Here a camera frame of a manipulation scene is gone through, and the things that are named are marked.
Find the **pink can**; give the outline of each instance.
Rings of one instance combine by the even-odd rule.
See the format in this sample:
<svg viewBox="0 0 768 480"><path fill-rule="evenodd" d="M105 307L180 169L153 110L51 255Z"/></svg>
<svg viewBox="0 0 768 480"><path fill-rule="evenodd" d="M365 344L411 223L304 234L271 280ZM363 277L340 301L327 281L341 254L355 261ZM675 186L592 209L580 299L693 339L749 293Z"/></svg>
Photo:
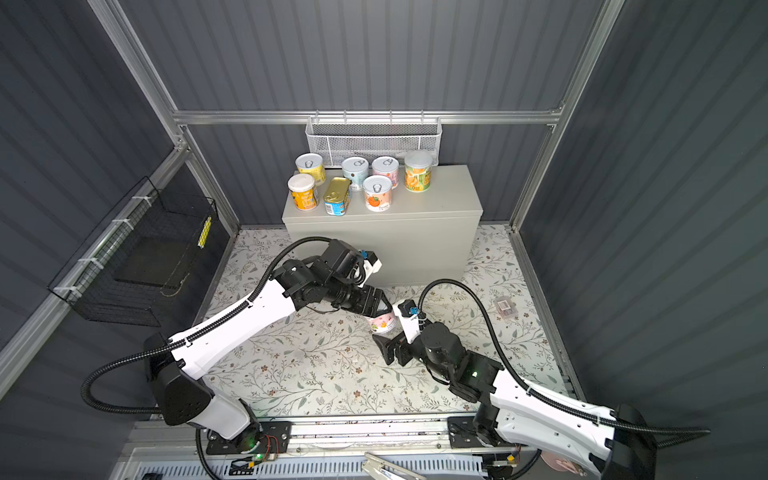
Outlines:
<svg viewBox="0 0 768 480"><path fill-rule="evenodd" d="M400 163L394 157L379 157L372 163L373 174L383 175L392 181L392 188L397 187L398 168Z"/></svg>

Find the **light blue can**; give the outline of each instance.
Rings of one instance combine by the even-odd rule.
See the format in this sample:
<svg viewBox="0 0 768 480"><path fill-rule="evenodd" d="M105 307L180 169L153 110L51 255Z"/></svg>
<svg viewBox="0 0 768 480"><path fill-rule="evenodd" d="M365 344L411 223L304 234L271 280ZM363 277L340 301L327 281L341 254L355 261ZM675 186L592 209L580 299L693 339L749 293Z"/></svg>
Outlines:
<svg viewBox="0 0 768 480"><path fill-rule="evenodd" d="M368 161L363 157L349 157L341 163L345 178L352 182L349 189L362 190L362 181L368 178Z"/></svg>

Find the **metal bar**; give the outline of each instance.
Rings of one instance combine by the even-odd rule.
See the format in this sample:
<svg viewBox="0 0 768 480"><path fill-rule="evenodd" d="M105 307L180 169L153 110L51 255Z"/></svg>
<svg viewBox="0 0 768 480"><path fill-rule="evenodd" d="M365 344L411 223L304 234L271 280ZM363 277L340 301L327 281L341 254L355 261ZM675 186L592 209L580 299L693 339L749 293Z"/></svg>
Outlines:
<svg viewBox="0 0 768 480"><path fill-rule="evenodd" d="M525 216L528 215L528 210L530 210L531 204L533 204L536 192L538 192L538 188L541 186L541 181L544 180L544 175L547 173L552 158L554 158L555 153L558 151L565 130L573 118L574 111L581 100L584 89L587 87L590 76L592 76L594 66L597 64L598 58L600 58L600 53L603 51L605 42L608 40L608 36L623 6L624 0L605 0L603 2L598 19L592 28L584 51L581 53L581 58L579 58L573 77L571 77L571 83L565 92L560 121L554 126L552 134L547 139L544 148L541 149L541 154L531 170L527 186L510 219L512 229L515 231L520 229Z"/></svg>
<svg viewBox="0 0 768 480"><path fill-rule="evenodd" d="M559 111L175 111L182 125L305 124L310 118L322 123L389 124L557 124Z"/></svg>
<svg viewBox="0 0 768 480"><path fill-rule="evenodd" d="M240 221L237 219L235 209L232 208L232 204L227 199L227 196L224 195L224 190L219 185L218 180L216 180L208 162L205 161L203 151L200 149L200 145L197 144L194 136L192 136L192 132L190 132L188 127L182 127L181 131L194 154L187 160L187 167L192 172L192 175L194 175L197 184L200 185L200 189L205 193L205 196L216 201L219 219L224 228L227 229L230 237L237 235L237 232L240 231Z"/></svg>
<svg viewBox="0 0 768 480"><path fill-rule="evenodd" d="M150 176L152 184L157 188L164 187L184 163L188 153L189 150L186 148L186 145L174 148ZM152 191L152 184L144 182L144 185L139 188L134 198L131 198L115 217L127 217L143 201L141 198L136 197L149 194ZM104 231L101 232L101 235L86 250L83 257L93 257L107 243L110 235L115 232L118 225L118 222L110 222ZM58 286L72 286L86 267L86 263L75 263ZM22 374L24 368L32 361L32 358L42 348L45 341L48 340L48 337L56 330L58 324L61 323L69 311L69 305L51 293L5 345L0 352L0 399Z"/></svg>
<svg viewBox="0 0 768 480"><path fill-rule="evenodd" d="M175 144L183 140L171 112L177 110L147 51L141 45L118 0L88 0L101 26L144 92L157 118Z"/></svg>
<svg viewBox="0 0 768 480"><path fill-rule="evenodd" d="M324 417L296 417L291 440L286 456L350 456L371 452L374 455L427 455L430 453L509 453L511 447L478 447L470 449L452 449L448 424L445 418L456 414L445 414L441 421L412 421L415 415L341 415L324 421ZM364 422L363 417L377 417L376 423ZM376 427L371 435L342 432L350 425ZM402 430L393 435L382 435L387 425ZM424 432L425 428L440 425L439 432ZM523 447L523 451L533 452L532 447ZM118 462L129 460L177 460L189 459L194 454L194 428L189 425L168 426L162 421L136 422L128 436Z"/></svg>
<svg viewBox="0 0 768 480"><path fill-rule="evenodd" d="M528 285L528 292L531 294L533 304L536 307L536 313L541 321L541 326L544 328L544 332L549 340L549 346L552 348L552 354L554 360L561 369L564 376L567 376L574 387L574 392L579 400L586 400L584 396L584 390L581 389L581 384L576 376L576 371L571 363L571 359L568 357L568 352L565 350L563 339L560 337L560 331L557 324L554 322L552 311L549 309L549 303L547 303L547 297L544 295L544 290L541 289L541 284L538 282L538 277L531 263L531 258L528 256L528 251L525 249L522 237L519 232L509 232L509 241L512 243L512 249L515 251L515 256L518 259L518 265L520 265L520 271L525 278L525 284Z"/></svg>

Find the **black wire basket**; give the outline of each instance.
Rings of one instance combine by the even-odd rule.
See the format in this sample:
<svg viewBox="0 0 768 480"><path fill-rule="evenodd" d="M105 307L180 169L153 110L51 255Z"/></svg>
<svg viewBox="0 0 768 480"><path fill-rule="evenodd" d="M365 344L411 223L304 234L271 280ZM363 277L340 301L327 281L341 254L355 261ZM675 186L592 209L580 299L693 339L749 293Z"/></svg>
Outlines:
<svg viewBox="0 0 768 480"><path fill-rule="evenodd" d="M153 188L124 219L112 220L92 255L73 256L48 289L86 320L161 326L177 315L216 219L210 198Z"/></svg>

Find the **floor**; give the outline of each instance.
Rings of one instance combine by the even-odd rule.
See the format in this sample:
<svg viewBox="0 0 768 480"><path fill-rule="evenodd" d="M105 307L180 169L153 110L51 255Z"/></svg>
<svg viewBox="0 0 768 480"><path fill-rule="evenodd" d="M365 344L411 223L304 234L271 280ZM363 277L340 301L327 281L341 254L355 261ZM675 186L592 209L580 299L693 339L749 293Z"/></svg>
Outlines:
<svg viewBox="0 0 768 480"><path fill-rule="evenodd" d="M242 230L208 310L213 315L249 293L266 265L290 243L285 230ZM483 300L512 364L527 379L564 392L552 351L502 225L478 228L462 280ZM418 299L422 287L385 289L391 301ZM492 299L509 295L519 315L503 321ZM330 305L316 306L318 310ZM472 299L449 285L425 302L429 318L444 322L468 349L496 357ZM438 385L415 360L387 366L362 317L303 309L274 323L224 357L206 377L249 402L258 416L463 412L468 404Z"/></svg>

